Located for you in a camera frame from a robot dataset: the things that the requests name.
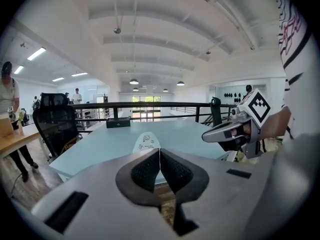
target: white ceiling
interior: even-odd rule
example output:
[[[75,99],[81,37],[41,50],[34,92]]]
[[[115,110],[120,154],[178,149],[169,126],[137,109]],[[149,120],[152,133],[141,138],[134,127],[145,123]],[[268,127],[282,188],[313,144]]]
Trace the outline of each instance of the white ceiling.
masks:
[[[24,66],[19,74],[14,74],[19,79],[62,85],[89,78],[89,75],[72,77],[71,75],[82,73],[82,71],[50,50],[46,50],[32,61],[29,61],[27,58],[40,49],[41,45],[12,27],[8,27],[5,34],[2,35],[0,44],[1,67],[4,62],[10,61],[12,63],[12,72],[14,73],[19,66]],[[52,82],[57,78],[64,79]]]
[[[134,77],[140,86],[169,85],[173,92],[190,71],[251,53],[252,46],[277,49],[274,0],[73,1],[123,85]],[[121,34],[113,31],[117,21]]]

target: cable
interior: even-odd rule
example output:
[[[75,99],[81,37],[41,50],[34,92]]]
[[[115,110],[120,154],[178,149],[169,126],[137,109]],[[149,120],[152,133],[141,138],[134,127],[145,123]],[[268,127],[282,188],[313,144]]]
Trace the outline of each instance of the cable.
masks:
[[[19,174],[19,176],[18,177],[16,177],[16,179],[15,179],[15,181],[14,181],[14,183],[13,183],[13,187],[12,187],[12,190],[11,190],[11,194],[10,194],[10,198],[13,198],[14,197],[14,189],[15,189],[15,185],[16,185],[16,182],[17,182],[17,180],[19,179],[19,177],[22,175],[22,173],[20,173]]]

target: wooden floor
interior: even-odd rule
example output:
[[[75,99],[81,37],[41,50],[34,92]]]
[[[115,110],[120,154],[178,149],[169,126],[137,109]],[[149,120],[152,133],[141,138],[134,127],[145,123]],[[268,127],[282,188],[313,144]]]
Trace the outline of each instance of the wooden floor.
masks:
[[[273,139],[265,141],[267,151],[277,150],[281,146],[281,142]],[[62,184],[62,180],[56,172],[49,167],[47,158],[45,157],[38,140],[32,141],[27,145],[33,160],[39,165],[38,169],[33,169],[20,155],[21,160],[28,170],[29,180],[23,182],[21,177],[16,181],[13,196],[24,207],[30,210],[42,197],[51,190]],[[257,161],[239,159],[241,163],[255,164]],[[14,161],[8,155],[0,159],[0,180],[8,195],[10,195],[15,179],[19,176],[20,171]],[[167,184],[158,185],[154,191],[162,199],[161,214],[163,218],[170,224],[173,224],[175,214],[175,195]]]

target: blue object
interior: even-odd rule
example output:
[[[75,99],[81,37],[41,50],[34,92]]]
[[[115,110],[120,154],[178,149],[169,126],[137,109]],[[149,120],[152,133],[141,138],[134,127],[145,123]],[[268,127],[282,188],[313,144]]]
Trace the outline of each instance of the blue object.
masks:
[[[190,120],[136,122],[132,123],[131,127],[121,128],[106,128],[102,125],[49,166],[57,173],[71,178],[89,166],[131,154],[137,138],[145,132],[154,133],[161,148],[221,159],[226,152],[220,145],[204,142],[201,138],[209,129],[211,127]],[[164,177],[159,174],[156,183],[160,182],[164,182]]]

